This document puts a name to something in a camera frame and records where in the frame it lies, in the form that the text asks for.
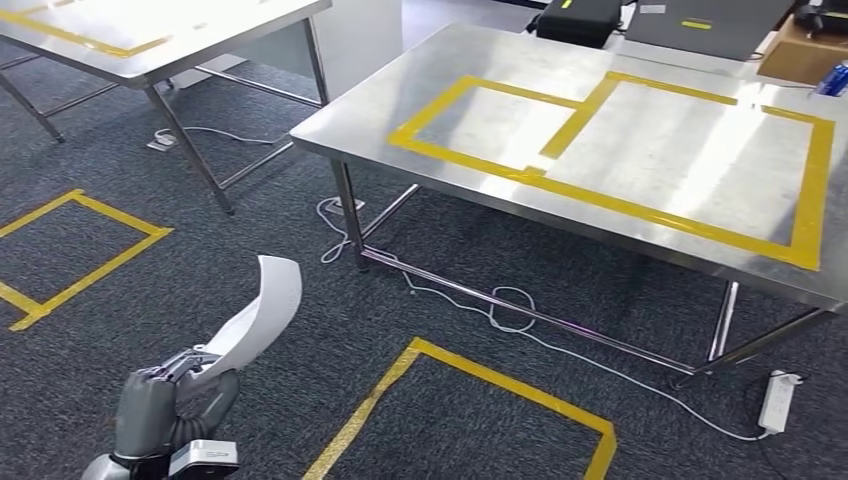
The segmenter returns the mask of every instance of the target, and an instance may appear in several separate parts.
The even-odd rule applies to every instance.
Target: metal table
[[[225,180],[217,180],[186,134],[156,84],[190,69],[320,108],[328,103],[326,82],[311,16],[331,0],[0,0],[0,40],[36,54],[0,66],[0,87],[8,90],[55,138],[47,120],[116,87],[144,90],[168,128],[212,189],[221,208],[233,213],[224,190],[292,147],[287,142]],[[222,54],[297,22],[303,22],[319,101],[248,79],[199,67]],[[113,82],[104,89],[49,112],[39,112],[2,71],[43,56]]]
[[[682,373],[679,385],[846,311],[846,126],[844,103],[808,90],[452,25],[291,135],[331,159],[360,268],[548,321]],[[347,164],[415,185],[363,229]],[[688,365],[366,245],[419,185],[727,279],[707,358]],[[725,352],[737,282],[814,308]]]

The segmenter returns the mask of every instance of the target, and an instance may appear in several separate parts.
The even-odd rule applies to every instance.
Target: yellow tape
[[[50,213],[59,206],[72,200],[76,200],[83,206],[86,206],[102,215],[112,218],[113,220],[119,221],[132,228],[135,228],[147,234],[148,236],[133,245],[132,247],[130,247],[129,249],[125,250],[115,258],[101,265],[93,272],[84,276],[76,283],[64,289],[63,291],[55,295],[53,298],[44,302],[43,304],[40,304],[35,300],[27,297],[26,295],[15,290],[9,285],[0,282],[0,298],[11,303],[15,307],[23,310],[27,314],[26,317],[12,324],[12,326],[9,327],[10,330],[18,332],[31,327],[35,324],[35,322],[49,315],[54,309],[56,309],[66,301],[70,300],[74,295],[80,293],[85,288],[91,286],[93,283],[105,277],[119,266],[130,261],[133,257],[135,257],[136,255],[144,251],[146,248],[156,243],[162,237],[173,231],[172,228],[162,228],[151,225],[145,222],[144,220],[136,218],[128,213],[122,212],[116,208],[106,205],[105,203],[98,202],[97,200],[86,197],[85,195],[83,195],[83,193],[84,192],[79,189],[72,190],[62,195],[61,197],[52,200],[47,204],[33,210],[32,212],[24,215],[18,220],[15,220],[9,225],[0,228],[0,238],[46,215],[47,213]]]
[[[162,233],[163,230],[167,230],[169,232],[171,231],[170,228],[163,229],[155,225],[151,225],[145,222],[144,220],[141,220],[140,218],[130,215],[129,213],[122,212],[117,208],[110,207],[109,205],[106,205],[103,202],[98,202],[97,200],[83,195],[80,195],[74,200],[94,210],[97,213],[106,215],[107,217],[117,220],[121,223],[125,223],[130,227],[133,227],[136,230],[140,230],[148,235],[159,235],[160,233]]]
[[[697,29],[700,29],[700,30],[709,30],[709,29],[713,28],[713,26],[710,25],[709,23],[691,22],[689,20],[684,20],[680,24],[683,25],[684,27],[697,28]]]
[[[436,97],[420,112],[413,115],[412,118],[398,127],[397,130],[390,133],[387,140],[391,145],[404,148],[421,155],[456,163],[484,173],[508,178],[525,185],[571,197],[576,200],[623,213],[625,215],[641,218],[658,225],[697,235],[731,247],[740,248],[758,255],[791,263],[809,270],[817,270],[819,268],[821,230],[824,221],[827,177],[829,172],[831,148],[833,144],[834,124],[830,120],[775,107],[762,107],[763,112],[766,114],[810,123],[813,126],[813,133],[810,138],[810,147],[807,154],[807,162],[804,168],[804,178],[798,195],[798,206],[796,208],[792,239],[788,246],[697,222],[688,218],[679,217],[671,213],[594,192],[592,190],[580,188],[575,185],[558,182],[545,177],[545,172],[536,167],[529,167],[523,171],[516,170],[496,162],[490,162],[472,155],[456,152],[439,145],[422,142],[415,138],[416,134],[420,130],[425,128],[440,113],[447,109],[467,89],[473,86],[480,86],[574,109],[574,114],[569,117],[565,124],[548,141],[540,152],[542,155],[551,158],[558,158],[588,124],[592,116],[601,108],[603,103],[607,98],[609,98],[620,82],[644,85],[650,88],[700,98],[723,105],[738,105],[738,100],[735,98],[696,90],[693,88],[682,87],[679,85],[672,85],[647,78],[636,77],[620,72],[608,72],[595,89],[589,94],[586,100],[582,102],[558,98],[552,95],[533,92],[511,85],[498,84],[497,82],[492,82],[490,80],[482,80],[465,76],[460,78],[455,84],[451,85],[442,95]]]
[[[52,210],[55,210],[56,208],[60,207],[61,205],[68,203],[69,201],[75,199],[77,196],[82,195],[82,193],[83,193],[83,191],[80,190],[80,189],[71,190],[70,192],[62,195],[61,197],[59,197],[55,200],[51,200],[50,202],[44,204],[43,206],[36,208],[35,210],[24,215],[23,217],[15,220],[14,222],[6,225],[3,228],[0,228],[0,238],[5,237],[6,235],[14,232],[15,230],[17,230],[17,229],[27,225],[28,223],[32,222],[33,220],[43,216],[44,214],[49,213]]]
[[[16,23],[23,27],[30,28],[39,33],[43,33],[45,35],[51,35],[56,38],[60,38],[62,40],[76,43],[77,45],[82,45],[84,47],[88,47],[92,50],[96,50],[100,53],[105,53],[107,55],[111,55],[113,57],[119,58],[129,58],[139,53],[146,52],[151,48],[158,47],[164,43],[167,43],[171,40],[172,37],[163,37],[157,40],[153,40],[151,42],[147,42],[143,45],[139,45],[134,48],[125,49],[116,47],[114,45],[109,45],[108,43],[101,42],[99,40],[95,40],[93,38],[85,37],[82,35],[78,35],[76,33],[68,32],[66,30],[62,30],[61,28],[54,27],[52,25],[48,25],[43,22],[39,22],[37,20],[33,20],[21,13],[14,13],[7,10],[0,10],[0,20],[4,20],[9,23]]]
[[[818,268],[835,124],[831,120],[781,108],[763,106],[762,109],[769,115],[812,125],[801,191],[792,222],[791,245],[798,251],[799,260],[813,266],[810,268]]]
[[[611,80],[618,80],[621,82],[633,83],[636,85],[644,85],[646,87],[656,88],[657,90],[665,90],[666,92],[679,93],[680,95],[687,95],[690,97],[700,98],[702,100],[708,100],[710,102],[721,103],[724,105],[737,105],[739,103],[739,100],[731,97],[725,97],[724,95],[718,95],[716,93],[705,92],[703,90],[674,85],[672,83],[651,80],[650,78],[642,78],[637,77],[635,75],[628,75],[626,73],[621,72],[609,72],[607,73],[606,78],[609,78]]]
[[[386,390],[391,387],[398,378],[409,370],[409,367],[415,359],[422,353],[469,375],[485,380],[497,387],[526,398],[527,400],[536,402],[600,433],[601,439],[595,449],[595,453],[592,455],[592,459],[589,462],[589,467],[586,469],[584,478],[589,480],[600,480],[604,478],[610,463],[612,463],[612,458],[613,455],[615,455],[617,444],[615,429],[612,423],[608,420],[560,400],[537,388],[531,387],[526,383],[519,382],[518,380],[507,377],[506,375],[474,363],[455,353],[451,353],[433,345],[432,343],[415,337],[409,346],[406,347],[406,349],[400,354],[395,363],[389,367],[386,374],[383,375],[383,378],[377,383],[377,386],[374,387],[368,397],[362,402],[359,408],[356,409],[339,433],[336,434],[324,451],[321,452],[321,455],[319,455],[312,467],[309,468],[309,471],[307,471],[303,476],[304,479],[313,480],[324,478],[336,461],[338,461],[342,453],[344,453],[344,451],[356,438],[356,435],[362,429],[362,426],[374,410],[374,407],[380,400],[380,397],[382,397]]]
[[[546,157],[559,158],[583,128],[588,125],[589,120],[592,119],[595,112],[600,110],[601,105],[607,101],[607,98],[612,95],[617,86],[618,82],[609,77],[601,80],[598,86],[592,90],[592,93],[586,97],[586,100],[581,103],[577,111],[565,121],[539,153]]]
[[[27,312],[27,313],[40,313],[41,312],[41,304],[36,302],[35,300],[27,297],[23,293],[15,290],[14,288],[6,285],[3,282],[0,282],[0,298],[6,300],[12,305],[18,307],[19,309]]]
[[[339,433],[333,438],[327,448],[321,452],[321,455],[318,457],[318,460],[312,464],[312,467],[309,468],[309,471],[303,476],[305,480],[324,478],[324,475],[330,471],[333,464],[339,459],[339,457],[347,450],[347,447],[350,446],[353,439],[356,438],[356,435],[359,434],[359,431],[362,429],[362,426],[365,424],[365,421],[368,420],[368,416],[371,415],[371,411],[374,410],[374,406],[377,405],[377,401],[380,400],[380,397],[386,393],[386,390],[392,386],[393,383],[397,381],[398,378],[401,377],[409,367],[412,366],[412,363],[418,358],[418,355],[421,352],[412,348],[407,348],[400,354],[400,356],[395,360],[395,363],[389,367],[389,370],[383,375],[383,378],[377,382],[377,386],[371,390],[371,393],[368,394],[368,397],[359,405],[359,408],[353,412],[353,415],[350,419],[345,423],[344,427],[339,430]]]

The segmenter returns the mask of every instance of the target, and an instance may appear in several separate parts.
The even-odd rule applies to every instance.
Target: white cable
[[[223,130],[216,130],[214,128],[208,128],[208,127],[185,127],[185,128],[183,128],[183,130],[186,130],[186,131],[197,130],[197,131],[202,131],[202,132],[212,132],[212,133],[217,133],[217,134],[220,134],[220,135],[225,135],[227,137],[232,138],[233,140],[238,140],[240,142],[258,143],[260,145],[274,145],[275,143],[279,142],[280,140],[286,138],[286,135],[288,135],[288,134],[285,134],[285,135],[281,136],[280,138],[278,138],[276,140],[257,140],[257,139],[254,139],[254,138],[239,137],[238,135],[232,134],[230,132],[225,132]],[[158,139],[162,138],[162,135],[164,135],[164,134],[166,134],[170,131],[171,131],[170,128],[163,128],[162,130],[157,130],[156,133],[153,134],[153,137],[158,140]]]
[[[345,245],[350,243],[350,240],[348,240],[348,238],[347,238],[347,232],[345,232],[344,230],[333,225],[333,223],[330,221],[330,219],[327,218],[327,216],[324,215],[324,213],[321,211],[321,208],[324,205],[326,205],[329,202],[332,202],[333,200],[335,200],[335,199],[334,198],[327,198],[327,199],[320,201],[318,203],[318,207],[316,209],[316,211],[318,212],[318,216],[320,216],[321,219],[324,220],[324,223],[326,223],[334,231],[343,235],[343,239],[340,243],[336,244],[335,246],[333,246],[332,248],[330,248],[329,250],[324,252],[324,255],[321,256],[321,263],[325,263],[325,264],[326,263],[332,263],[333,261],[338,259],[339,256],[341,255],[342,250],[344,249]],[[389,258],[392,258],[393,260],[398,260],[398,257],[396,255],[393,255],[389,252],[385,252],[385,251],[376,249],[374,247],[370,247],[370,248],[372,250],[376,251],[376,252],[382,253],[383,255],[385,255]],[[572,352],[570,350],[566,350],[564,348],[555,347],[553,345],[550,345],[550,344],[540,340],[538,337],[536,337],[536,336],[534,336],[530,333],[527,333],[528,330],[530,330],[531,328],[533,328],[534,325],[536,325],[536,319],[535,318],[531,319],[527,323],[527,325],[525,325],[521,328],[504,327],[503,325],[499,324],[498,321],[495,319],[495,305],[494,304],[491,304],[491,303],[489,304],[489,311],[488,312],[485,311],[485,310],[480,310],[479,308],[469,307],[467,305],[462,305],[460,303],[457,303],[453,298],[451,298],[448,294],[446,294],[444,292],[441,292],[439,290],[435,290],[435,289],[432,289],[432,288],[419,287],[418,285],[415,285],[412,282],[412,278],[409,276],[409,274],[407,272],[401,270],[401,274],[403,275],[403,278],[406,280],[406,284],[409,286],[410,289],[412,289],[413,293],[416,292],[416,291],[420,291],[420,292],[429,292],[429,293],[433,293],[435,295],[438,295],[438,296],[444,298],[445,300],[447,300],[448,302],[450,302],[451,305],[453,305],[454,307],[456,307],[460,310],[468,310],[468,311],[479,313],[480,315],[483,315],[484,317],[489,319],[489,324],[491,326],[497,328],[498,330],[500,330],[502,332],[516,333],[516,334],[519,334],[519,335],[523,335],[523,336],[533,340],[534,342],[538,343],[539,345],[542,345],[545,348],[549,348],[551,350],[561,352],[561,353],[564,353],[564,354],[569,355],[571,357],[574,357],[578,360],[582,360],[582,361],[584,361],[584,362],[586,362],[590,365],[594,365],[595,367],[600,368],[601,370],[612,373],[613,375],[616,375],[620,378],[623,378],[630,383],[633,383],[633,384],[635,384],[639,387],[642,387],[645,390],[648,390],[649,392],[653,392],[653,393],[656,393],[657,395],[659,395],[661,397],[667,398],[668,400],[671,400],[672,402],[680,405],[684,410],[686,410],[687,412],[692,414],[692,416],[694,416],[698,420],[704,422],[707,426],[712,427],[713,429],[718,430],[719,432],[721,432],[721,433],[723,433],[727,436],[730,436],[730,437],[733,437],[737,440],[742,440],[742,441],[745,441],[745,442],[756,442],[758,440],[762,440],[762,439],[768,437],[769,435],[771,435],[770,433],[765,432],[762,435],[757,436],[757,437],[743,437],[741,435],[737,435],[733,432],[727,431],[727,430],[719,427],[715,423],[707,420],[703,415],[696,412],[694,409],[692,409],[692,407],[690,407],[689,405],[684,403],[682,400],[680,400],[676,397],[673,397],[673,396],[663,392],[662,390],[658,390],[658,389],[656,389],[656,388],[654,388],[650,385],[642,383],[642,382],[640,382],[639,380],[636,380],[633,377],[630,377],[630,376],[628,376],[624,373],[621,373],[618,370],[615,370],[613,368],[607,367],[606,365],[598,363],[598,362],[596,362],[596,361],[594,361],[590,358],[584,357],[583,355],[580,355],[578,353],[574,353],[574,352]],[[497,296],[498,292],[500,292],[501,290],[511,290],[511,291],[518,292],[518,293],[524,295],[524,297],[527,298],[527,301],[530,304],[530,309],[536,310],[536,302],[533,300],[533,297],[529,293],[525,292],[524,290],[521,290],[520,288],[515,288],[515,287],[501,286],[501,287],[495,287],[492,290],[491,295]]]
[[[324,205],[327,205],[328,203],[332,203],[334,200],[335,200],[335,198],[325,198],[324,200],[321,200],[320,202],[318,202],[318,205],[315,206],[315,213],[317,213],[318,216],[321,217],[321,220],[324,220],[324,223],[326,223],[336,233],[340,233],[342,235],[342,241],[341,242],[337,243],[335,246],[333,246],[332,248],[330,248],[329,250],[324,252],[324,255],[321,255],[321,263],[323,263],[323,264],[335,262],[339,258],[339,256],[342,254],[342,251],[344,250],[345,245],[350,243],[350,240],[347,239],[347,232],[345,232],[341,228],[333,225],[333,222],[331,222],[330,219],[327,218],[326,215],[324,215],[324,212],[323,212]]]

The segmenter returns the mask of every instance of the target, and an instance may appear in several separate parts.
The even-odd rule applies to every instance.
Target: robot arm
[[[296,262],[260,256],[259,263],[259,296],[209,343],[130,374],[118,406],[115,451],[92,462],[82,480],[215,479],[238,468],[235,444],[209,439],[238,397],[238,370],[288,326],[302,292]],[[177,415],[177,400],[210,388],[216,392],[201,415]]]

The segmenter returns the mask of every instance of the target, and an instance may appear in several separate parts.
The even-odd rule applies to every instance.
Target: power strip
[[[354,202],[356,203],[357,211],[362,210],[362,207],[365,206],[365,202],[358,198],[355,198]],[[332,202],[328,202],[326,205],[324,205],[324,210],[335,215],[344,216],[344,207],[342,207],[342,200],[339,197],[333,197]]]
[[[802,383],[804,381],[800,375],[786,373],[782,370],[771,372],[759,421],[760,426],[765,428],[770,435],[783,433],[786,429],[786,418],[789,416],[792,394],[795,392],[795,386]]]

